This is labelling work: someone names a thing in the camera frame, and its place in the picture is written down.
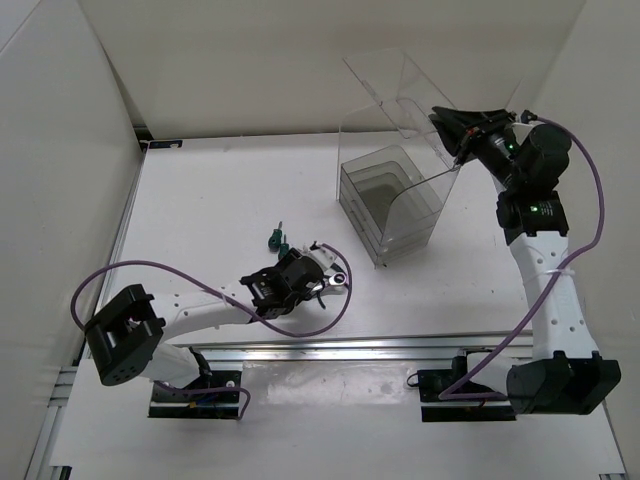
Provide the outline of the aluminium table rail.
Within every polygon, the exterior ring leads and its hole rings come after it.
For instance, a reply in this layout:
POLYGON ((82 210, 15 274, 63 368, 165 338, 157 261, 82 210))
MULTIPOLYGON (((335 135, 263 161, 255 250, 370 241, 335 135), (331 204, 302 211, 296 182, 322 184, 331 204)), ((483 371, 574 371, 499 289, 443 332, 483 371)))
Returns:
MULTIPOLYGON (((494 348, 500 332, 474 335, 421 336, 364 339, 306 339, 223 342, 201 344, 198 349, 214 364, 239 370, 256 361, 444 361, 463 347, 494 348)), ((67 479, 70 469, 52 466, 50 460, 79 363, 90 357, 87 347, 69 365, 59 369, 46 415, 31 456, 26 479, 67 479)))

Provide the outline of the green orange stubby screwdriver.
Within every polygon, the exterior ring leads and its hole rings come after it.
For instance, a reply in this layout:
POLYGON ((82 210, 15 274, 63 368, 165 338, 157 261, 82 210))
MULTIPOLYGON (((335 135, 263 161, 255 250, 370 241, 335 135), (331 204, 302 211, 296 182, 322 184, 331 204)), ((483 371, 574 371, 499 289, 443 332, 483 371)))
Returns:
POLYGON ((286 236, 283 236, 278 249, 278 259, 284 258, 286 254, 289 252, 289 250, 290 250, 290 244, 288 243, 286 236))

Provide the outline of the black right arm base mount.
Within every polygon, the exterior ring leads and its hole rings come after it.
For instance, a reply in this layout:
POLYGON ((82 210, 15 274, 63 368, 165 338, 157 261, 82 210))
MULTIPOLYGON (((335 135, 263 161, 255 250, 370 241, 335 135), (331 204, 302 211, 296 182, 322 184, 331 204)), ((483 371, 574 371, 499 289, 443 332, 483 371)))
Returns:
POLYGON ((423 423, 511 422, 516 414, 507 401, 489 387, 466 382, 453 392, 453 399, 440 394, 461 379, 468 370, 466 353, 457 354, 447 368, 418 369, 406 379, 410 389, 417 389, 423 423))

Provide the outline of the blue tape label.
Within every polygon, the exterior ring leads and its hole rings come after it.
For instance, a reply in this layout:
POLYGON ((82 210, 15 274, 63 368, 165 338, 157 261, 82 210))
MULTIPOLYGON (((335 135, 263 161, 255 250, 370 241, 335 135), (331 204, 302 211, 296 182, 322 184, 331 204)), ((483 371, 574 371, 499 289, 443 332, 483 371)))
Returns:
POLYGON ((182 140, 151 141, 149 149, 178 149, 183 146, 182 140))

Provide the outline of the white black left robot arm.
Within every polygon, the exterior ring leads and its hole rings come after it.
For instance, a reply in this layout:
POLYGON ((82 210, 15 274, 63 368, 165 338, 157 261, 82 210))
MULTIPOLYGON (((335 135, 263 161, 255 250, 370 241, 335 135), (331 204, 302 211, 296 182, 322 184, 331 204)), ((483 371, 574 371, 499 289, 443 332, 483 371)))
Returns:
POLYGON ((204 397, 211 377, 202 355, 170 340, 208 328, 246 325, 290 314, 306 301, 335 263, 325 247, 295 248, 271 267, 219 290, 153 295, 141 284, 122 289, 83 326, 105 386, 142 376, 166 382, 191 400, 204 397))

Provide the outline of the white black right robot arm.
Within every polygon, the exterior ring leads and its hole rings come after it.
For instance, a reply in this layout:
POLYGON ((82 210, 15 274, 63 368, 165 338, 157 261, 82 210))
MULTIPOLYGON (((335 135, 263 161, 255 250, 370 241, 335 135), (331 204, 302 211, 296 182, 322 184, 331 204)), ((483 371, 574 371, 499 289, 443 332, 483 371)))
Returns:
POLYGON ((431 392, 441 402, 507 401, 515 414, 588 415, 619 384, 617 361, 602 357, 588 330, 571 265, 600 242, 605 199, 595 162, 578 137, 530 111, 463 111, 429 116, 457 166, 477 160, 497 183, 496 216, 528 303, 523 319, 490 351, 466 351, 431 392), (594 180, 598 220, 592 240, 569 248, 556 187, 576 147, 594 180))

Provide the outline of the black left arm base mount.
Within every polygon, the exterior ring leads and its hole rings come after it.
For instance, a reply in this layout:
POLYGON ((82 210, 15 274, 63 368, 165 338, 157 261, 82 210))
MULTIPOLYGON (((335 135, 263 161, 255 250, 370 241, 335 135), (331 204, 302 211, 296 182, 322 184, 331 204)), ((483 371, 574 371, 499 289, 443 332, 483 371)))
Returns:
POLYGON ((177 393, 152 384, 147 416, 151 419, 237 420, 246 396, 242 367, 209 364, 206 379, 193 381, 186 393, 177 393))

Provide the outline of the clear plastic organizer case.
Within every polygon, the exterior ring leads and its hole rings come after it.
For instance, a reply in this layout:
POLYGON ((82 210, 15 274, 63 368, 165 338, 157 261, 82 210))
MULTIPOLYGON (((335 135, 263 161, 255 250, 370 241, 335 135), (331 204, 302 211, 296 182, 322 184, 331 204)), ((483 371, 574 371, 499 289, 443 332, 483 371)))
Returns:
POLYGON ((336 197, 374 266, 423 249, 458 176, 429 115, 451 102, 400 49, 344 60, 370 97, 339 125, 336 197))

